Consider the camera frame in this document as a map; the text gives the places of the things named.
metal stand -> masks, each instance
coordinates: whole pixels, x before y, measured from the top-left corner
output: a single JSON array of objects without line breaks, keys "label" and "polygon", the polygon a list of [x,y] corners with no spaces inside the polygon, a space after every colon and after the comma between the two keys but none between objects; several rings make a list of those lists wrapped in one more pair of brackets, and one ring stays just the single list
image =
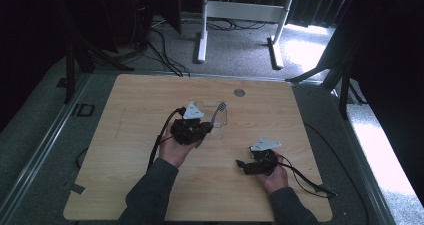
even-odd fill
[{"label": "metal stand", "polygon": [[286,23],[291,2],[292,0],[286,0],[284,7],[279,7],[203,0],[203,27],[200,35],[198,62],[203,63],[206,61],[206,45],[208,41],[207,19],[208,17],[216,17],[278,23],[275,36],[268,38],[268,45],[273,57],[274,67],[277,69],[283,68],[284,65],[279,40],[283,32],[284,24]]}]

black cable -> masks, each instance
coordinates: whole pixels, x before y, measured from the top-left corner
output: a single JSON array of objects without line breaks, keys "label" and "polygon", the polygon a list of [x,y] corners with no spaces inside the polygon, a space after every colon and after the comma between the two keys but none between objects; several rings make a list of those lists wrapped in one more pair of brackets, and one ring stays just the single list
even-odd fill
[{"label": "black cable", "polygon": [[168,63],[166,63],[166,61],[163,59],[163,57],[161,56],[160,52],[155,48],[155,46],[153,46],[153,44],[150,41],[147,41],[147,44],[153,49],[153,51],[156,53],[156,55],[158,55],[160,57],[160,59],[162,60],[162,63],[165,64],[165,66],[171,70],[175,75],[177,75],[178,77],[182,77],[182,73],[180,70],[178,70],[178,68],[175,68],[173,65],[170,65]]},{"label": "black cable", "polygon": [[312,127],[311,125],[309,125],[308,123],[303,123],[305,124],[306,127],[312,129],[323,141],[324,143],[327,145],[327,147],[331,150],[331,152],[333,153],[334,157],[337,159],[337,161],[339,161],[340,166],[342,167],[343,171],[345,172],[346,176],[348,177],[350,183],[352,184],[353,188],[355,189],[356,193],[358,194],[359,200],[362,203],[362,206],[364,207],[364,212],[365,212],[365,219],[366,219],[366,224],[369,224],[369,214],[368,214],[368,210],[367,207],[365,206],[365,201],[362,198],[361,194],[359,193],[358,188],[356,187],[355,183],[353,182],[353,179],[350,177],[349,173],[347,172],[346,167],[343,165],[341,159],[339,156],[337,156],[337,153],[334,151],[334,149],[330,146],[330,143],[327,141],[327,139],[325,139],[325,137],[318,132],[318,130],[316,130],[314,127]]},{"label": "black cable", "polygon": [[156,138],[156,142],[155,142],[155,144],[153,145],[153,149],[152,149],[152,152],[150,153],[150,158],[149,158],[149,164],[147,165],[147,171],[149,170],[149,168],[152,166],[152,164],[153,164],[153,161],[155,160],[155,156],[156,156],[156,152],[157,152],[157,150],[158,150],[158,147],[159,147],[159,145],[161,144],[161,143],[163,143],[163,142],[165,142],[166,140],[168,140],[168,139],[170,139],[171,137],[169,137],[169,138],[166,138],[166,139],[164,139],[164,140],[162,140],[161,141],[161,139],[162,139],[162,136],[163,136],[163,133],[165,132],[165,130],[166,130],[166,127],[168,126],[168,124],[169,124],[169,121],[171,121],[171,118],[178,112],[178,113],[180,113],[181,111],[184,111],[185,110],[185,108],[184,107],[182,107],[182,108],[177,108],[177,109],[175,109],[170,115],[169,115],[169,117],[166,119],[166,122],[165,122],[165,124],[163,125],[163,127],[162,127],[162,130],[160,131],[160,133],[159,133],[159,135],[157,136],[157,138]]},{"label": "black cable", "polygon": [[282,166],[285,166],[285,167],[288,167],[288,168],[290,168],[291,170],[292,170],[292,172],[293,172],[293,176],[294,176],[294,179],[296,180],[296,182],[297,182],[297,184],[299,184],[299,186],[303,189],[303,190],[305,190],[307,193],[310,193],[310,194],[312,194],[312,195],[314,195],[314,196],[317,196],[317,197],[322,197],[322,198],[332,198],[332,197],[335,197],[335,196],[337,196],[337,194],[336,193],[333,193],[333,192],[330,192],[330,191],[328,191],[328,190],[326,190],[326,189],[324,189],[324,188],[322,188],[322,187],[320,187],[320,186],[317,186],[317,185],[312,185],[310,182],[308,182],[307,180],[305,180],[303,177],[302,177],[302,179],[306,182],[306,183],[308,183],[309,185],[311,185],[313,188],[315,188],[316,190],[318,190],[318,191],[321,191],[321,192],[325,192],[325,193],[327,193],[327,194],[331,194],[331,196],[322,196],[322,195],[319,195],[319,194],[317,194],[317,193],[314,193],[314,192],[311,192],[311,191],[309,191],[309,190],[307,190],[306,188],[304,188],[301,184],[300,184],[300,182],[299,182],[299,180],[297,179],[297,176],[296,176],[296,174],[297,174],[297,169],[296,168],[294,168],[293,166],[292,166],[292,164],[291,164],[291,162],[286,158],[286,157],[284,157],[284,156],[281,156],[281,155],[277,155],[277,156],[280,156],[280,157],[282,157],[283,159],[285,159],[289,164],[290,164],[290,167],[288,167],[287,165],[285,165],[285,164],[280,164],[280,165],[282,165]]},{"label": "black cable", "polygon": [[151,29],[151,31],[157,33],[160,35],[161,41],[162,41],[162,50],[163,52],[159,52],[152,43],[149,43],[149,46],[153,48],[153,50],[155,51],[156,55],[160,57],[162,63],[167,66],[171,71],[173,71],[177,76],[179,77],[183,77],[183,73],[181,71],[181,69],[188,74],[188,76],[190,77],[190,71],[188,70],[188,68],[184,65],[182,65],[181,63],[176,62],[174,59],[168,57],[168,54],[166,53],[166,41],[165,41],[165,37],[163,36],[163,34],[159,31],[157,31],[156,29]]},{"label": "black cable", "polygon": [[[285,158],[285,157],[283,157],[283,156],[281,156],[281,155],[277,155],[277,156],[280,156],[280,157],[282,157],[282,158],[286,159],[286,160],[289,162],[289,164],[290,164],[290,165],[287,165],[287,164],[284,164],[284,163],[280,163],[280,162],[277,162],[277,163],[278,163],[278,164],[280,164],[281,166],[286,167],[286,168],[289,168],[290,170],[292,170],[292,171],[293,171],[293,174],[294,174],[294,177],[295,177],[295,179],[296,179],[296,182],[299,184],[299,186],[300,186],[303,190],[305,190],[306,192],[308,192],[308,193],[310,193],[310,194],[312,194],[312,195],[314,195],[314,196],[318,196],[318,197],[322,197],[322,198],[332,198],[332,197],[337,196],[337,194],[336,194],[336,193],[334,193],[334,192],[332,192],[332,191],[329,191],[329,190],[327,190],[327,189],[325,189],[325,188],[323,188],[323,187],[320,187],[320,186],[316,185],[316,184],[315,184],[315,183],[313,183],[311,180],[309,180],[307,177],[305,177],[305,175],[303,175],[303,174],[302,174],[299,170],[297,170],[295,167],[293,167],[293,166],[291,165],[290,161],[289,161],[287,158]],[[271,163],[274,163],[274,164],[275,164],[275,162],[274,162],[274,161],[272,161],[271,159],[268,159],[268,158],[266,158],[266,157],[261,157],[261,159],[264,159],[264,160],[266,160],[266,161],[268,161],[268,162],[271,162]],[[325,192],[325,193],[327,193],[327,194],[329,194],[329,195],[328,195],[328,196],[322,196],[322,195],[319,195],[319,194],[317,194],[317,193],[313,193],[313,192],[311,192],[311,191],[309,191],[309,190],[305,189],[305,188],[304,188],[304,187],[300,184],[299,180],[297,180],[296,174],[297,174],[299,177],[301,177],[301,178],[303,179],[303,181],[305,181],[307,184],[309,184],[311,187],[313,187],[313,188],[314,188],[314,189],[316,189],[317,191]]]},{"label": "black cable", "polygon": [[165,37],[163,36],[163,34],[159,31],[157,31],[156,29],[152,28],[152,31],[159,34],[162,40],[162,50],[163,50],[163,57],[166,59],[166,61],[168,62],[169,65],[172,65],[173,67],[175,67],[176,65],[173,64],[172,62],[176,63],[180,68],[182,68],[190,77],[190,71],[188,70],[188,68],[184,65],[182,65],[181,63],[176,62],[174,59],[168,57],[168,54],[166,54],[166,42],[165,42]]}]

tripod leg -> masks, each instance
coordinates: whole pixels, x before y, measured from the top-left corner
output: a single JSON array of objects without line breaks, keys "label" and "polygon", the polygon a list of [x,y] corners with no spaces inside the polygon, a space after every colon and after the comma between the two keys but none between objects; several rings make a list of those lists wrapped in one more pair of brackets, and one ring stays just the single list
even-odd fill
[{"label": "tripod leg", "polygon": [[103,58],[104,60],[110,62],[112,65],[114,65],[119,70],[123,70],[123,71],[134,71],[134,68],[127,67],[127,66],[123,65],[122,63],[116,61],[114,58],[112,58],[111,56],[107,55],[102,50],[96,48],[93,44],[91,44],[90,42],[88,42],[84,38],[80,37],[80,40],[88,48],[88,50],[94,52],[95,54],[97,54],[97,56],[99,56],[99,57]]},{"label": "tripod leg", "polygon": [[65,104],[71,101],[75,93],[75,58],[72,43],[66,48],[66,98]]},{"label": "tripod leg", "polygon": [[299,82],[301,82],[301,81],[303,81],[303,80],[305,80],[305,79],[307,79],[307,78],[309,78],[309,77],[311,77],[311,76],[313,76],[313,75],[315,75],[315,74],[317,74],[319,72],[324,71],[325,69],[326,68],[315,67],[315,68],[313,68],[313,69],[311,69],[311,70],[309,70],[309,71],[307,71],[307,72],[305,72],[305,73],[303,73],[303,74],[301,74],[301,75],[299,75],[297,77],[287,78],[286,79],[286,82],[299,83]]}]

gray carpet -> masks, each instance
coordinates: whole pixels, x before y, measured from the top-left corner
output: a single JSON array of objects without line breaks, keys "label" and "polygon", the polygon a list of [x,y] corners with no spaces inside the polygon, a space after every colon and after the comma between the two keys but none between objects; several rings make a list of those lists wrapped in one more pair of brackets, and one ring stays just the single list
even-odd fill
[{"label": "gray carpet", "polygon": [[[210,31],[204,64],[198,64],[194,59],[199,29],[199,25],[184,25],[182,35],[170,30],[167,25],[163,25],[160,30],[166,38],[168,56],[186,65],[193,74],[281,80],[303,73],[301,65],[290,60],[285,60],[283,70],[272,69],[269,51],[264,44],[266,44],[266,37],[273,35],[276,25],[266,25],[257,30]],[[325,46],[330,36],[331,29],[329,35],[326,36],[286,29],[283,32],[284,40],[281,47],[284,51],[285,43],[300,40],[308,43],[317,41],[318,44]],[[150,40],[160,48],[160,37],[157,34],[152,33]],[[134,58],[128,60],[132,62],[127,65],[136,69],[134,73],[166,71],[163,65],[145,55],[154,56],[151,49],[148,49],[136,61],[132,61]],[[14,213],[11,224],[75,223],[63,218],[63,209],[69,196],[69,191],[63,187],[65,183],[73,182],[76,179],[78,168],[75,165],[75,158],[89,145],[114,79],[119,73],[120,71],[110,65],[100,65],[91,76],[78,103],[95,105],[93,116],[68,117],[66,125],[61,130],[60,136],[56,139],[32,186]],[[49,129],[55,115],[63,109],[64,89],[55,87],[58,79],[63,76],[64,63],[62,61],[49,71],[45,79],[34,90],[26,105],[0,135],[2,161],[0,198],[2,200],[18,178],[26,160]],[[311,79],[321,81],[324,76],[325,74],[318,74]],[[328,145],[315,131],[307,127],[323,181],[331,185],[339,195],[330,200],[334,216],[330,222],[325,224],[366,224],[365,210],[370,215],[370,224],[378,224],[350,156],[348,144],[356,141],[346,139],[350,137],[346,133],[352,131],[349,123],[339,116],[336,98],[330,91],[315,85],[296,85],[294,92],[304,122],[318,129],[329,142],[365,200],[365,207],[363,207],[347,174],[331,153]],[[91,221],[80,224],[113,223]]]}]

sleeve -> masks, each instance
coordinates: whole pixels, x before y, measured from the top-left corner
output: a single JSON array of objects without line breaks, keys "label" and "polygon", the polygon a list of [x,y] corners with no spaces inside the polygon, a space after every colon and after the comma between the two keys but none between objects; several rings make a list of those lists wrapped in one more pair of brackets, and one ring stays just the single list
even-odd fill
[{"label": "sleeve", "polygon": [[271,193],[270,200],[277,225],[318,224],[318,220],[303,206],[292,188],[286,187]]},{"label": "sleeve", "polygon": [[176,167],[157,158],[127,194],[127,208],[119,217],[119,224],[162,224],[177,174]]}]

